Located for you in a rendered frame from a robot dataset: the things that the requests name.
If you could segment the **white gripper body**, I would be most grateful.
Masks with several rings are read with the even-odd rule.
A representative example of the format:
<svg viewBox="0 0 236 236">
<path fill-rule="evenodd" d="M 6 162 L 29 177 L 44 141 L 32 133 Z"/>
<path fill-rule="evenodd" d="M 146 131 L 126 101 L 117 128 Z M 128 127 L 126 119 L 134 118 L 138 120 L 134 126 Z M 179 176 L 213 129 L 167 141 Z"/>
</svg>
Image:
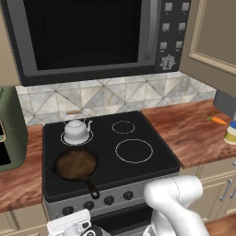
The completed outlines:
<svg viewBox="0 0 236 236">
<path fill-rule="evenodd" d="M 91 226 L 87 209 L 51 220 L 47 223 L 48 236 L 80 236 Z"/>
</svg>

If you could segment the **dark cast iron pan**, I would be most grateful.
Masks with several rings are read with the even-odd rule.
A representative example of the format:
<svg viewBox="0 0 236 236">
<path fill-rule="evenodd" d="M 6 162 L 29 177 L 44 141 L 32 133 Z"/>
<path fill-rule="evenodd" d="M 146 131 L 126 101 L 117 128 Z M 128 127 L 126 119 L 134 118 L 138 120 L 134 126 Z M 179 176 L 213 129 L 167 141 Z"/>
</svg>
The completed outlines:
<svg viewBox="0 0 236 236">
<path fill-rule="evenodd" d="M 53 172 L 69 182 L 83 182 L 93 199 L 100 198 L 100 192 L 89 177 L 98 166 L 98 156 L 86 147 L 73 147 L 60 153 L 53 163 Z"/>
</svg>

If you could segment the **black stove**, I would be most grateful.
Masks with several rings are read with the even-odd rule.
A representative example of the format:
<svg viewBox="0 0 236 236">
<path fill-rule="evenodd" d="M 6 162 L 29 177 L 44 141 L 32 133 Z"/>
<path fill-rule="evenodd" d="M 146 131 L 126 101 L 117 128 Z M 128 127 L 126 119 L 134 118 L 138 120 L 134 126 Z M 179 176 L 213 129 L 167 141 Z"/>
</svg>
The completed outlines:
<svg viewBox="0 0 236 236">
<path fill-rule="evenodd" d="M 64 207 L 74 212 L 94 202 L 91 217 L 145 203 L 143 190 L 147 183 L 158 178 L 179 174 L 180 162 L 166 145 L 142 112 L 123 112 L 92 117 L 92 137 L 85 146 L 98 155 L 98 167 L 89 177 L 100 192 L 100 198 L 91 197 L 82 182 L 67 182 L 52 172 L 55 158 L 71 147 L 62 141 L 65 124 L 47 124 L 42 128 L 42 192 L 49 218 L 64 217 Z M 131 200 L 124 193 L 132 191 Z M 106 196 L 114 202 L 104 204 Z"/>
</svg>

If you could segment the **beige base cabinet door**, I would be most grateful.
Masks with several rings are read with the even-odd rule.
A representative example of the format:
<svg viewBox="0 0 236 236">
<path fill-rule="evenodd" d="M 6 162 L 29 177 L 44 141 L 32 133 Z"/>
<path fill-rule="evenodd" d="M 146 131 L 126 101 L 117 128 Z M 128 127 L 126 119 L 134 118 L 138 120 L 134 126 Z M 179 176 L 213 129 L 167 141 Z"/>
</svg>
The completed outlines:
<svg viewBox="0 0 236 236">
<path fill-rule="evenodd" d="M 232 185 L 226 198 L 221 202 L 219 198 L 223 196 L 229 178 L 232 179 Z M 236 188 L 236 174 L 204 182 L 203 188 L 203 196 L 195 203 L 195 206 L 204 222 L 236 214 L 236 194 L 230 198 Z"/>
</svg>

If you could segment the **black oven door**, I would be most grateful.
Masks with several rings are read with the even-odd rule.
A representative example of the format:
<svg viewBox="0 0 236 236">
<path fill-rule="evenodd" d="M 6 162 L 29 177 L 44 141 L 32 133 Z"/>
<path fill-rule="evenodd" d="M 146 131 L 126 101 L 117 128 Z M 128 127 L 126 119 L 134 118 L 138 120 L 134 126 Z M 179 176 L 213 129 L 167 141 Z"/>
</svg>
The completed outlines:
<svg viewBox="0 0 236 236">
<path fill-rule="evenodd" d="M 151 216 L 152 208 L 143 203 L 92 217 L 91 223 L 112 236 L 132 236 L 145 230 Z"/>
</svg>

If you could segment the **white kettle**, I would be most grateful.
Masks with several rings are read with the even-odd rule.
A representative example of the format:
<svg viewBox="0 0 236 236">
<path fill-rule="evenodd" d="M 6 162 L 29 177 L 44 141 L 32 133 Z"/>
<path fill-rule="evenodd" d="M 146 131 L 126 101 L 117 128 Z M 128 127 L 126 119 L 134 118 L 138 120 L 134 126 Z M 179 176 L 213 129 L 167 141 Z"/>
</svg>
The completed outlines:
<svg viewBox="0 0 236 236">
<path fill-rule="evenodd" d="M 86 118 L 83 121 L 79 119 L 73 119 L 65 124 L 64 132 L 61 135 L 61 139 L 68 145 L 82 145 L 86 143 L 91 132 L 91 121 L 86 123 Z"/>
</svg>

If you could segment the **beige drawer front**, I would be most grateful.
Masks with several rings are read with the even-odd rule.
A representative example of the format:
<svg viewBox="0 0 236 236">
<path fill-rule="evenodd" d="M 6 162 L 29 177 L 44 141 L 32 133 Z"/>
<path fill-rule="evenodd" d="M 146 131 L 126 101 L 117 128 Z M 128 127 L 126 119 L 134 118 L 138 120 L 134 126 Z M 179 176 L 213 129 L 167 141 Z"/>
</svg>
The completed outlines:
<svg viewBox="0 0 236 236">
<path fill-rule="evenodd" d="M 236 158 L 223 159 L 205 164 L 199 172 L 198 178 L 201 181 L 205 181 L 209 178 L 219 177 L 226 173 L 236 171 L 236 166 L 232 165 L 232 162 L 236 161 Z"/>
</svg>

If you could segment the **orange carrot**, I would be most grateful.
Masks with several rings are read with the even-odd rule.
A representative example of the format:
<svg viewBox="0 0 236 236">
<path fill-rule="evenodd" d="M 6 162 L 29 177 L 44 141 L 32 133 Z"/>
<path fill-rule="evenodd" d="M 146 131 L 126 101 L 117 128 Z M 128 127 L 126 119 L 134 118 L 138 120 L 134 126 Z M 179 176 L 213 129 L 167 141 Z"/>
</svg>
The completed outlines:
<svg viewBox="0 0 236 236">
<path fill-rule="evenodd" d="M 211 121 L 212 123 L 214 123 L 214 124 L 227 125 L 227 123 L 226 123 L 224 120 L 222 120 L 222 119 L 220 119 L 220 118 L 218 118 L 218 117 L 215 117 L 215 116 L 207 116 L 206 118 L 207 118 L 209 121 Z"/>
</svg>

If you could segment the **pale jar with blue lid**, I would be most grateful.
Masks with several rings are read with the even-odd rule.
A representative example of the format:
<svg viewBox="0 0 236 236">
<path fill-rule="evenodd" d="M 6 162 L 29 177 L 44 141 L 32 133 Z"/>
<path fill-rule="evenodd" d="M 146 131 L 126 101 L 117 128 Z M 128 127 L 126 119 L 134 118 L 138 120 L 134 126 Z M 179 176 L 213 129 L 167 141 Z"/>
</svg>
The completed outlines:
<svg viewBox="0 0 236 236">
<path fill-rule="evenodd" d="M 233 121 L 228 126 L 224 135 L 224 141 L 231 145 L 236 145 L 236 121 Z"/>
</svg>

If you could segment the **round microwave dial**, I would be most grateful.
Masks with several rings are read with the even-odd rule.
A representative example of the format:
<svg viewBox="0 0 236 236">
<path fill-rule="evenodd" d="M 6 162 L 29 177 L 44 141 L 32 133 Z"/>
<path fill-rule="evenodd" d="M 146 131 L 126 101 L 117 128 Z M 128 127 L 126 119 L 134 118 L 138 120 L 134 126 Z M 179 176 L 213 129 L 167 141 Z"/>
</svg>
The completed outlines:
<svg viewBox="0 0 236 236">
<path fill-rule="evenodd" d="M 174 58 L 170 55 L 164 57 L 161 65 L 164 70 L 171 69 L 175 65 Z"/>
</svg>

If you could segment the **black microwave oven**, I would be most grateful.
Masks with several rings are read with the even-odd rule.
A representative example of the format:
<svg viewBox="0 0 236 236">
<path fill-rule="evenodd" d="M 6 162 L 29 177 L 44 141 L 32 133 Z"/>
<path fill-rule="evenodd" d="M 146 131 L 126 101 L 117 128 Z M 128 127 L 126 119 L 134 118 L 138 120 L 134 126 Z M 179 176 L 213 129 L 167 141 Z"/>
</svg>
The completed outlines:
<svg viewBox="0 0 236 236">
<path fill-rule="evenodd" d="M 23 86 L 176 72 L 190 5 L 158 0 L 146 59 L 150 0 L 0 0 Z M 168 55 L 175 65 L 164 70 Z"/>
</svg>

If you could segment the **dark grey appliance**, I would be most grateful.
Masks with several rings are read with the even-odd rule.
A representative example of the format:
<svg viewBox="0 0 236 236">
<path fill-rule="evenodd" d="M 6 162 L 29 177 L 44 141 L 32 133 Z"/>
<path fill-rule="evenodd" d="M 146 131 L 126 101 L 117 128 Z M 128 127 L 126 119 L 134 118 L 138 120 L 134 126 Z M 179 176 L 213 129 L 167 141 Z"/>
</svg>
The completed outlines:
<svg viewBox="0 0 236 236">
<path fill-rule="evenodd" d="M 216 91 L 213 105 L 228 115 L 232 120 L 236 121 L 236 98 L 228 95 L 220 90 Z"/>
</svg>

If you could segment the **beige wall cabinet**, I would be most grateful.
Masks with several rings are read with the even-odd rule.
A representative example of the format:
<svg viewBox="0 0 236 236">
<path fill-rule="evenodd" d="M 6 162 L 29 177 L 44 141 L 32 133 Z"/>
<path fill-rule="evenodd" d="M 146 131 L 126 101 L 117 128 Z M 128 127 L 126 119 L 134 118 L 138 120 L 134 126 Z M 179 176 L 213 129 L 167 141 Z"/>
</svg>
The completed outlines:
<svg viewBox="0 0 236 236">
<path fill-rule="evenodd" d="M 19 86 L 16 60 L 10 44 L 2 7 L 0 6 L 0 86 Z"/>
</svg>

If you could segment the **grey wall socket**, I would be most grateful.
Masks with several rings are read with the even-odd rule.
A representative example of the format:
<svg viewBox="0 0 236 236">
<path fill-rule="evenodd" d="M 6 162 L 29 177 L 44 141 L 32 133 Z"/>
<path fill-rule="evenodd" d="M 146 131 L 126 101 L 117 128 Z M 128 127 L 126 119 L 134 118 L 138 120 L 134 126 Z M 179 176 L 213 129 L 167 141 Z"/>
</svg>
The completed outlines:
<svg viewBox="0 0 236 236">
<path fill-rule="evenodd" d="M 189 77 L 184 77 L 182 80 L 182 88 L 181 88 L 181 92 L 185 92 L 188 90 L 190 85 L 190 78 Z"/>
</svg>

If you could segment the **beige wall cabinet door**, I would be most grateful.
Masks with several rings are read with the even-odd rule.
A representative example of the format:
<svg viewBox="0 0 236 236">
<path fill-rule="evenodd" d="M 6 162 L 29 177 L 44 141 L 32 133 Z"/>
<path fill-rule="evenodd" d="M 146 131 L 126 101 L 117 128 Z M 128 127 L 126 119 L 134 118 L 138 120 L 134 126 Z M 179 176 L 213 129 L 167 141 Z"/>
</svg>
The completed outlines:
<svg viewBox="0 0 236 236">
<path fill-rule="evenodd" d="M 180 71 L 236 98 L 236 0 L 192 0 Z"/>
</svg>

